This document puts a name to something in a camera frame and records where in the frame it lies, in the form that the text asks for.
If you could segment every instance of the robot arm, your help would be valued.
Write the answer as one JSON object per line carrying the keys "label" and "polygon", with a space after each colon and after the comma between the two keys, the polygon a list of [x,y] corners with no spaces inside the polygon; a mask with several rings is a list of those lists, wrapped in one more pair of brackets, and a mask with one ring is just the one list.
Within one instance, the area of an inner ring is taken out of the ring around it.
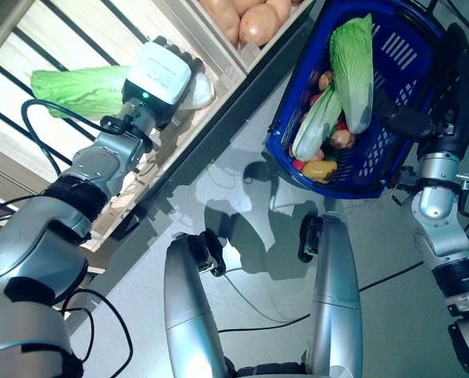
{"label": "robot arm", "polygon": [[429,115],[399,108],[383,93],[378,93],[375,108],[390,131],[419,144],[418,172],[409,181],[400,178],[401,187],[410,193],[402,211],[450,315],[461,317],[449,326],[449,334],[469,372],[469,238],[457,220],[469,189],[469,175],[459,172],[469,145],[469,46],[456,24],[448,29],[445,42],[449,59],[441,59],[449,68],[436,74],[448,77],[451,84],[441,83],[445,93]]}
{"label": "robot arm", "polygon": [[79,151],[41,196],[31,199],[0,232],[0,377],[82,376],[63,316],[52,308],[80,284],[87,261],[76,246],[122,188],[185,97],[201,61],[158,37],[144,46],[123,88],[124,106]]}

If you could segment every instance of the blue shopping basket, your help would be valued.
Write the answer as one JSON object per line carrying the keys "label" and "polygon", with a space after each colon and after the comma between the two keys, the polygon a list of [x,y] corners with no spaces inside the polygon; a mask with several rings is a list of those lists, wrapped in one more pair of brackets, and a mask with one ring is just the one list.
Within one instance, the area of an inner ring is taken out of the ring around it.
{"label": "blue shopping basket", "polygon": [[427,111],[431,104],[433,93],[425,81],[433,49],[445,33],[431,11],[409,0],[326,2],[269,128],[266,147],[299,184],[334,198],[379,197],[404,163],[412,145],[387,131],[372,117],[371,125],[357,136],[355,145],[342,151],[338,170],[329,183],[317,183],[291,164],[289,146],[301,118],[309,111],[309,99],[318,93],[318,76],[331,69],[329,38],[333,30],[368,13],[373,21],[375,89],[383,88],[397,104],[421,111]]}

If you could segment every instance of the yellow pepper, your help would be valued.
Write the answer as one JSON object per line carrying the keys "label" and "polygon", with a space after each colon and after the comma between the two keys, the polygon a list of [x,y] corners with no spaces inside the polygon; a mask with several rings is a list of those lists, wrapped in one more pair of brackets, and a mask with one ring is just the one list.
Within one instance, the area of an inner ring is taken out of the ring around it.
{"label": "yellow pepper", "polygon": [[323,182],[329,180],[336,169],[338,169],[336,161],[309,161],[303,168],[303,175],[312,180]]}

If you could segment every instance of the gray floor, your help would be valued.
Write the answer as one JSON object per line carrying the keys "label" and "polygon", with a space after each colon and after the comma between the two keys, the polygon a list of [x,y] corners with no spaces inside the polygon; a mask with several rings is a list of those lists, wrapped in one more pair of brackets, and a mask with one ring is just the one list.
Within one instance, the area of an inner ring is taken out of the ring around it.
{"label": "gray floor", "polygon": [[[457,5],[469,19],[469,0]],[[443,5],[436,13],[444,25],[453,20]],[[234,135],[236,125],[228,123],[212,132],[210,148],[195,151],[149,201],[148,218],[93,283],[104,291],[118,281],[108,298],[126,320],[135,345],[121,376],[172,375],[164,333],[163,269],[164,252],[176,232],[213,228],[226,243],[227,268],[242,268],[227,275],[257,311],[226,278],[202,276],[218,328],[275,325],[309,311],[316,266],[296,259],[297,230],[306,213],[323,212],[324,198],[291,185],[261,156],[266,127],[287,80]],[[222,140],[226,135],[233,136]],[[469,152],[462,167],[469,172]],[[360,286],[420,259],[387,192],[379,200],[339,205],[349,226]],[[365,291],[361,298],[365,377],[465,376],[446,331],[452,319],[425,267]],[[85,376],[110,376],[126,358],[124,335],[105,306],[97,308],[94,318],[94,350]],[[223,334],[224,353],[238,367],[299,361],[309,326],[303,321],[270,332]],[[82,354],[88,338],[88,324],[82,324],[72,337],[74,350]]]}

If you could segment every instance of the green leafy vegetable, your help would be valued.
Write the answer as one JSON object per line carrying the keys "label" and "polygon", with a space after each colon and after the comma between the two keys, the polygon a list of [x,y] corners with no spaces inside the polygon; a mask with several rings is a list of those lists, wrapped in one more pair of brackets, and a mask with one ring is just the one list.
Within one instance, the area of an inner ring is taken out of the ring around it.
{"label": "green leafy vegetable", "polygon": [[292,145],[297,160],[309,161],[317,153],[322,142],[329,138],[342,107],[333,86],[329,86],[315,101],[304,118]]}
{"label": "green leafy vegetable", "polygon": [[[31,90],[36,98],[55,102],[85,117],[99,118],[119,113],[128,67],[109,66],[70,72],[34,71]],[[66,117],[50,109],[53,117]]]}
{"label": "green leafy vegetable", "polygon": [[329,49],[334,88],[345,111],[346,124],[352,133],[359,134],[371,122],[373,103],[371,14],[336,28]]}

